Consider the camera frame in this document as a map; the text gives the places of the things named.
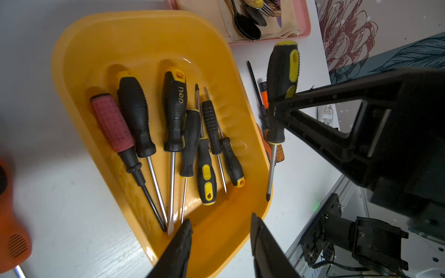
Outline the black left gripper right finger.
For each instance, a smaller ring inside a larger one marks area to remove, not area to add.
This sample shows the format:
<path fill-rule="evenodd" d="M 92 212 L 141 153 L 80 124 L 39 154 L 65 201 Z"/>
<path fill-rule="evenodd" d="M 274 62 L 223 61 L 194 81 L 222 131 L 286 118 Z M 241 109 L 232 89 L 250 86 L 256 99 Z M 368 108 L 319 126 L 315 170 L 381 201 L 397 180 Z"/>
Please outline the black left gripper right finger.
<path fill-rule="evenodd" d="M 250 243 L 256 278 L 300 278 L 264 221 L 251 217 Z"/>

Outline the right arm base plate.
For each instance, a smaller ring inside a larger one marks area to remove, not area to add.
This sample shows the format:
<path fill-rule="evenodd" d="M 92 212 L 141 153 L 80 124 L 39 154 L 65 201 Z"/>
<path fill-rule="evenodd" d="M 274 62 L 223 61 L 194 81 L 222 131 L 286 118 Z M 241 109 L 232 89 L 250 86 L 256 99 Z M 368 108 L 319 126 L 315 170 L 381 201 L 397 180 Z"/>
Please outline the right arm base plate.
<path fill-rule="evenodd" d="M 300 244 L 308 265 L 316 263 L 326 245 L 324 239 L 324 222 L 330 218 L 341 216 L 342 210 L 340 208 L 339 197 L 336 193 L 332 193 L 324 205 L 318 210 L 315 218 L 309 224 L 301 238 Z"/>

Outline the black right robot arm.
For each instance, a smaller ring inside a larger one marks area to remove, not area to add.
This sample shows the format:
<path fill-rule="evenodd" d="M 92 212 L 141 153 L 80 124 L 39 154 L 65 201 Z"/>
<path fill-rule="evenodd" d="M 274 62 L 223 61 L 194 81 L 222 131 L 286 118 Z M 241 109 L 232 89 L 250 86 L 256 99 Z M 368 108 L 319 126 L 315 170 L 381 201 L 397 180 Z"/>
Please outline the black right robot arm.
<path fill-rule="evenodd" d="M 371 202 L 409 217 L 409 227 L 445 237 L 445 72 L 398 68 L 286 96 L 269 88 L 269 117 L 276 142 L 288 130 L 354 184 L 371 190 Z M 349 133 L 303 113 L 303 109 L 359 100 Z M 305 260 L 317 267 L 326 245 L 350 251 L 364 271 L 403 277 L 402 239 L 408 233 L 381 220 L 342 218 L 324 207 L 302 239 Z"/>

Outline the large black yellow-capped screwdriver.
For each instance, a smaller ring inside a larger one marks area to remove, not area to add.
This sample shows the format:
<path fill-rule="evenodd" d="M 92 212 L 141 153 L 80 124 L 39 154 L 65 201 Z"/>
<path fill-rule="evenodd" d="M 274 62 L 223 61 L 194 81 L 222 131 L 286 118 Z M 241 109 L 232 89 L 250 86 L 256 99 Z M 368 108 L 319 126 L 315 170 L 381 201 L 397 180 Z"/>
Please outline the large black yellow-capped screwdriver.
<path fill-rule="evenodd" d="M 151 160 L 151 156 L 156 153 L 156 146 L 151 140 L 149 132 L 149 113 L 146 97 L 139 81 L 132 72 L 128 70 L 121 71 L 117 74 L 116 79 L 119 106 L 134 138 L 136 155 L 139 158 L 146 158 L 147 160 L 149 172 L 161 207 L 161 212 L 155 210 L 155 215 L 158 220 L 160 220 L 161 228 L 165 232 L 167 230 L 168 220 L 154 165 Z"/>

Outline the slim orange black screwdriver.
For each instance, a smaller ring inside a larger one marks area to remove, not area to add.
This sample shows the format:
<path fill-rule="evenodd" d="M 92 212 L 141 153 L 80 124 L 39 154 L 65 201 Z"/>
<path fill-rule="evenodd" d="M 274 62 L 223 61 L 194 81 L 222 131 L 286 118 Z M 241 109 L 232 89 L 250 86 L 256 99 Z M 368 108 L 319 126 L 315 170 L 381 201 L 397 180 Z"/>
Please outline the slim orange black screwdriver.
<path fill-rule="evenodd" d="M 265 81 L 264 82 L 260 82 L 259 83 L 259 88 L 260 88 L 260 91 L 261 91 L 263 105 L 264 105 L 265 109 L 267 110 L 269 108 L 267 82 L 265 82 Z"/>

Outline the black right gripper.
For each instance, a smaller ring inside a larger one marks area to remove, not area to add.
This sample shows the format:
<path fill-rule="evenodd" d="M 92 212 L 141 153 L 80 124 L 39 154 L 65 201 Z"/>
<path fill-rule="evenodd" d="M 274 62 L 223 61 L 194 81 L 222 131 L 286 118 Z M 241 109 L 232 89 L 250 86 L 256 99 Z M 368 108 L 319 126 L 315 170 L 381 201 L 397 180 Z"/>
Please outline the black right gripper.
<path fill-rule="evenodd" d="M 445 72 L 400 68 L 302 93 L 269 73 L 272 145 L 290 131 L 337 169 L 370 174 L 375 205 L 410 230 L 445 238 Z"/>

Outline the black yellow deli screwdriver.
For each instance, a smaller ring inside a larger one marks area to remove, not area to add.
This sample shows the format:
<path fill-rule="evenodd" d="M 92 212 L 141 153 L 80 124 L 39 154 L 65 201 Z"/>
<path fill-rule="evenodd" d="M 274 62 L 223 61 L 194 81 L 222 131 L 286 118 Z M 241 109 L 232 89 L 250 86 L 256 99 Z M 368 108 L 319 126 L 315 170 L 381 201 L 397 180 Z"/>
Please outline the black yellow deli screwdriver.
<path fill-rule="evenodd" d="M 183 148 L 181 129 L 187 107 L 187 84 L 185 74 L 181 69 L 172 66 L 166 70 L 162 95 L 166 120 L 164 151 L 170 153 L 168 236 L 172 237 L 174 231 L 176 154 Z"/>

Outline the brown handled screwdriver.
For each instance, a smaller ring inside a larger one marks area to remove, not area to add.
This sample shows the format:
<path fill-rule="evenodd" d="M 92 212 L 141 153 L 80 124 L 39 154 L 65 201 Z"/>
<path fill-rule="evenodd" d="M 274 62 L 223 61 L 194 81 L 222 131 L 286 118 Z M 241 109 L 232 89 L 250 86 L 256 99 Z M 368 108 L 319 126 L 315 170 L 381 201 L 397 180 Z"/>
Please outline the brown handled screwdriver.
<path fill-rule="evenodd" d="M 250 61 L 246 62 L 248 65 L 248 69 L 249 69 L 249 74 L 252 80 L 252 84 L 254 87 L 254 91 L 256 93 L 257 99 L 258 99 L 258 106 L 260 109 L 260 120 L 261 120 L 261 134 L 263 136 L 263 145 L 264 148 L 266 150 L 266 153 L 268 155 L 268 158 L 271 159 L 272 156 L 272 149 L 271 149 L 271 144 L 269 144 L 268 142 L 266 142 L 266 136 L 269 132 L 269 121 L 268 121 L 268 114 L 267 114 L 267 107 L 268 105 L 264 105 L 263 103 L 263 98 L 260 96 L 260 91 L 258 90 L 258 85 L 257 85 L 257 81 L 255 79 L 254 76 L 254 72 L 253 69 L 251 67 L 251 63 Z"/>

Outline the pink handled screwdriver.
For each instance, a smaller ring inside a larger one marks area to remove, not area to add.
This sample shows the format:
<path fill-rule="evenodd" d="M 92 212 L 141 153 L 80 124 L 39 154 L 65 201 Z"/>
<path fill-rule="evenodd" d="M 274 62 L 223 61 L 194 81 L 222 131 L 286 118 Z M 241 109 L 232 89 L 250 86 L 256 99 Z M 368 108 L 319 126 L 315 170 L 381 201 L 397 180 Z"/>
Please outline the pink handled screwdriver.
<path fill-rule="evenodd" d="M 146 180 L 141 171 L 142 164 L 134 149 L 132 135 L 117 103 L 110 94 L 102 93 L 91 97 L 90 105 L 105 138 L 123 161 L 126 172 L 133 176 L 136 184 L 144 192 L 161 230 L 165 232 L 166 224 L 148 192 Z"/>

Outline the large orange black screwdriver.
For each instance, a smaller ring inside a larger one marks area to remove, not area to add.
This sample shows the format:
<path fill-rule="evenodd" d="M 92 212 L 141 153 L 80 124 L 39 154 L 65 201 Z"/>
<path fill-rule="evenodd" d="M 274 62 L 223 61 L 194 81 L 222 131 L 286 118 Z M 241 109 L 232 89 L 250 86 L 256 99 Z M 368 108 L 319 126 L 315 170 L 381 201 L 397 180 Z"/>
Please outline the large orange black screwdriver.
<path fill-rule="evenodd" d="M 1 273 L 13 270 L 17 277 L 25 278 L 21 264 L 31 253 L 30 235 L 13 208 L 13 176 L 6 162 L 1 161 Z"/>

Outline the thin black precision screwdriver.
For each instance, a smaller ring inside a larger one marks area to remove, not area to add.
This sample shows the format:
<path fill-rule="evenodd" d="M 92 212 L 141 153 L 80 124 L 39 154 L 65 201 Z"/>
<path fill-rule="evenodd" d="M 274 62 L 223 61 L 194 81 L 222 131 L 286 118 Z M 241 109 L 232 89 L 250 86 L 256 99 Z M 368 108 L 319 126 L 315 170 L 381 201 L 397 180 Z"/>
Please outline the thin black precision screwdriver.
<path fill-rule="evenodd" d="M 219 139 L 217 117 L 216 117 L 213 103 L 210 100 L 210 97 L 209 97 L 206 87 L 204 87 L 204 89 L 205 89 L 205 93 L 207 96 L 207 101 L 204 101 L 202 103 L 203 117 L 205 120 L 207 134 L 209 136 L 212 154 L 217 156 L 219 170 L 220 170 L 220 176 L 221 176 L 221 180 L 222 180 L 222 185 L 224 187 L 225 196 L 226 196 L 226 199 L 229 200 L 226 179 L 224 177 L 224 170 L 223 170 L 221 156 L 220 156 L 220 154 L 222 153 L 222 148 L 221 148 L 220 139 Z"/>

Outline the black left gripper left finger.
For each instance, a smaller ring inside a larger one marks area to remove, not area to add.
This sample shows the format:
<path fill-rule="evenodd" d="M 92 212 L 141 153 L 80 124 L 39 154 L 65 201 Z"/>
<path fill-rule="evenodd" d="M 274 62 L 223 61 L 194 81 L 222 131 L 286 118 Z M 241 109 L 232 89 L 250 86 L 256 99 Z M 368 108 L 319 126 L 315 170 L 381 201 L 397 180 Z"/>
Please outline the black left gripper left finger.
<path fill-rule="evenodd" d="M 191 221 L 186 219 L 147 278 L 186 278 L 192 233 Z"/>

